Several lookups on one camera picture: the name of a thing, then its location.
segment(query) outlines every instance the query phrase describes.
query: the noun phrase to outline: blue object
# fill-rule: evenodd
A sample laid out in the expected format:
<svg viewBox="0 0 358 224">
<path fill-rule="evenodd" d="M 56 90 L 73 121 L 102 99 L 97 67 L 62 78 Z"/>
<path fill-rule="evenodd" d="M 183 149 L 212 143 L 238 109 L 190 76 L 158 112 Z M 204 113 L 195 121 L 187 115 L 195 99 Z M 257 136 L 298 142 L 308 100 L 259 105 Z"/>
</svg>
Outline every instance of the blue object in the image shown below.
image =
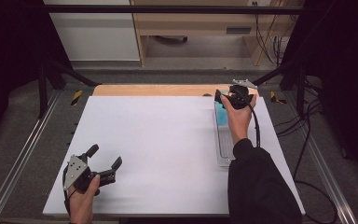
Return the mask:
<svg viewBox="0 0 358 224">
<path fill-rule="evenodd" d="M 217 126 L 228 126 L 227 111 L 225 110 L 225 108 L 223 108 L 223 105 L 214 102 L 214 107 L 216 110 Z"/>
</svg>

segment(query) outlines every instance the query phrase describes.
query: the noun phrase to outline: metal bar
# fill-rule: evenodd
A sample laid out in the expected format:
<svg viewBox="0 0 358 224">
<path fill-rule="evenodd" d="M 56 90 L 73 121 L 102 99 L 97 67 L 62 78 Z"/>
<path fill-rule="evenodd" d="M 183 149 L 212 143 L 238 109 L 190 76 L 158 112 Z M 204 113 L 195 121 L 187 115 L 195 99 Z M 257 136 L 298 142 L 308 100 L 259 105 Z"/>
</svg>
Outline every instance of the metal bar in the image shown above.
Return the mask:
<svg viewBox="0 0 358 224">
<path fill-rule="evenodd" d="M 287 63 L 282 64 L 281 66 L 277 67 L 276 69 L 268 72 L 266 75 L 258 78 L 257 80 L 252 81 L 255 86 L 260 86 L 264 82 L 276 77 L 277 75 L 285 74 L 289 69 L 293 68 L 293 61 L 288 61 Z"/>
<path fill-rule="evenodd" d="M 63 72 L 63 73 L 66 73 L 67 75 L 71 76 L 71 77 L 74 77 L 75 79 L 83 82 L 84 84 L 88 85 L 88 86 L 91 86 L 91 87 L 96 87 L 98 85 L 101 85 L 102 83 L 97 83 L 97 82 L 94 82 L 94 81 L 91 81 L 89 80 L 88 78 L 86 77 L 82 77 L 80 74 L 78 74 L 77 72 L 75 72 L 73 69 L 71 68 L 68 68 L 54 60 L 50 60 L 49 61 L 49 64 L 51 64 L 52 66 L 54 66 L 56 69 L 58 69 L 59 71 Z M 63 81 L 62 77 L 59 77 L 60 80 L 62 80 L 63 82 L 63 85 L 62 85 L 62 89 L 63 87 L 65 86 L 65 82 Z"/>
<path fill-rule="evenodd" d="M 296 113 L 296 106 L 295 106 L 295 97 L 293 94 L 286 93 L 286 99 L 288 99 L 288 103 L 291 106 L 292 110 Z M 301 128 L 301 133 L 304 139 L 307 136 L 308 132 L 308 125 L 304 125 Z M 324 182 L 324 187 L 327 190 L 328 195 L 330 196 L 331 200 L 337 207 L 338 216 L 343 224 L 356 224 L 357 221 L 353 215 L 353 212 L 350 206 L 345 199 L 344 194 L 341 191 L 336 179 L 334 178 L 331 169 L 329 168 L 327 162 L 324 160 L 324 156 L 321 153 L 321 150 L 318 148 L 318 145 L 315 142 L 312 134 L 310 133 L 310 138 L 308 142 L 308 146 L 310 147 L 310 156 L 312 157 L 313 163 L 316 166 L 316 169 L 319 172 L 319 175 Z"/>
<path fill-rule="evenodd" d="M 8 197 L 10 196 L 17 181 L 19 180 L 21 172 L 24 169 L 28 159 L 30 158 L 34 147 L 40 137 L 40 134 L 43 132 L 48 122 L 48 119 L 50 118 L 50 115 L 54 109 L 54 106 L 57 103 L 57 99 L 60 94 L 60 91 L 53 92 L 45 116 L 37 121 L 36 125 L 34 126 L 34 129 L 32 130 L 24 147 L 21 150 L 19 157 L 14 162 L 10 172 L 7 175 L 7 178 L 5 179 L 5 182 L 2 184 L 0 188 L 0 214 L 8 200 Z"/>
<path fill-rule="evenodd" d="M 218 7 L 218 6 L 121 6 L 121 5 L 24 5 L 23 9 L 49 13 L 190 13 L 302 15 L 323 11 L 303 7 Z"/>
<path fill-rule="evenodd" d="M 38 73 L 39 84 L 39 119 L 43 118 L 46 110 L 48 110 L 48 89 L 45 76 L 45 65 L 40 64 Z"/>
</svg>

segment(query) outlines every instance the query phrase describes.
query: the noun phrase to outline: black curtain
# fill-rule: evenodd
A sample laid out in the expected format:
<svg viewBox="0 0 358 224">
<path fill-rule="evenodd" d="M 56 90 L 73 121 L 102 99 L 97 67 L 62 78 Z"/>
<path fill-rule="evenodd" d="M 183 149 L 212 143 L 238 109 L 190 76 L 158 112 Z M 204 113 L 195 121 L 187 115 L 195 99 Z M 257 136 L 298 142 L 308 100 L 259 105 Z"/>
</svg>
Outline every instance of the black curtain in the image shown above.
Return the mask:
<svg viewBox="0 0 358 224">
<path fill-rule="evenodd" d="M 295 52 L 316 21 L 299 20 L 285 54 L 286 61 L 299 56 Z M 307 76 L 322 80 L 324 109 L 349 157 L 358 161 L 358 1 L 337 0 L 314 32 L 314 38 L 306 43 L 306 51 L 300 54 L 301 66 Z"/>
<path fill-rule="evenodd" d="M 43 61 L 55 59 L 72 68 L 49 14 L 23 10 L 24 4 L 44 3 L 0 0 L 0 118 L 9 93 L 37 80 Z"/>
</svg>

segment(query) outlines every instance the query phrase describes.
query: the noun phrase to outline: floor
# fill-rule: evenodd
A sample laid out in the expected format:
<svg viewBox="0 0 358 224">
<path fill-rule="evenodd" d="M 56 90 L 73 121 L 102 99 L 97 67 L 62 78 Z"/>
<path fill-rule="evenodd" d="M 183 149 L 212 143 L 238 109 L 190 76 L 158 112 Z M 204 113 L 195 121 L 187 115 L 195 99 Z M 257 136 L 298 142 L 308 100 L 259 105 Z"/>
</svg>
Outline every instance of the floor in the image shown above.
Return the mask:
<svg viewBox="0 0 358 224">
<path fill-rule="evenodd" d="M 141 66 L 139 62 L 73 64 L 80 74 L 102 83 L 230 83 L 233 78 L 255 80 L 276 67 L 267 58 L 263 65 L 253 66 L 240 37 L 208 36 L 190 36 L 185 43 L 180 38 L 156 36 L 151 39 L 145 66 Z M 55 99 L 56 104 L 49 112 L 47 123 L 38 123 L 40 120 L 37 119 L 37 82 L 14 90 L 9 97 L 9 106 L 0 124 L 0 223 L 67 223 L 66 218 L 44 216 L 42 210 L 62 158 L 76 132 L 76 124 L 87 102 L 87 96 L 92 94 L 93 88 L 71 77 L 64 78 L 67 81 L 65 90 L 48 91 L 49 97 Z M 270 98 L 273 91 L 277 99 L 287 102 L 280 104 L 266 101 L 271 120 L 277 125 L 277 133 L 291 125 L 290 122 L 285 123 L 286 121 L 296 120 L 296 113 L 290 103 L 293 101 L 293 91 L 280 91 L 280 79 L 281 77 L 275 77 L 260 86 L 260 94 L 266 99 Z M 83 95 L 77 105 L 72 106 L 70 103 L 77 90 L 82 90 Z M 312 90 L 306 92 L 308 102 L 316 98 Z M 41 133 L 31 135 L 37 125 L 42 127 Z M 300 164 L 298 178 L 329 194 L 331 188 L 336 186 L 338 193 L 333 192 L 333 196 L 343 196 L 343 201 L 333 200 L 349 208 L 338 208 L 340 217 L 337 223 L 358 223 L 358 165 L 356 161 L 342 158 L 340 143 L 323 113 L 312 115 L 311 127 L 311 139 Z M 304 143 L 303 132 L 304 129 L 299 128 L 289 135 L 282 134 L 279 138 L 292 172 L 298 160 L 299 149 Z M 327 173 L 331 173 L 333 177 L 327 178 L 331 182 L 325 182 L 324 169 L 321 169 L 324 163 L 329 168 Z M 323 222 L 333 219 L 334 210 L 321 193 L 307 186 L 299 185 L 298 189 L 310 216 Z M 97 216 L 96 219 L 101 223 L 111 220 L 104 216 Z M 122 223 L 150 223 L 149 221 L 121 219 Z M 304 223 L 313 222 L 304 217 Z"/>
</svg>

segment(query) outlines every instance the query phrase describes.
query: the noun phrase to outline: white cabinet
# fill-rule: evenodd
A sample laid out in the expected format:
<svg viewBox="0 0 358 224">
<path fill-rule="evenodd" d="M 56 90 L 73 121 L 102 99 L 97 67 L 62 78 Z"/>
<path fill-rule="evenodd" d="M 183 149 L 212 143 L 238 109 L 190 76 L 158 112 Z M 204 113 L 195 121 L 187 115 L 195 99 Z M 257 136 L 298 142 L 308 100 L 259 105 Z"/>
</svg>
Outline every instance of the white cabinet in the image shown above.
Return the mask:
<svg viewBox="0 0 358 224">
<path fill-rule="evenodd" d="M 129 5 L 128 0 L 44 0 L 46 5 Z M 71 61 L 139 61 L 130 13 L 50 13 Z"/>
</svg>

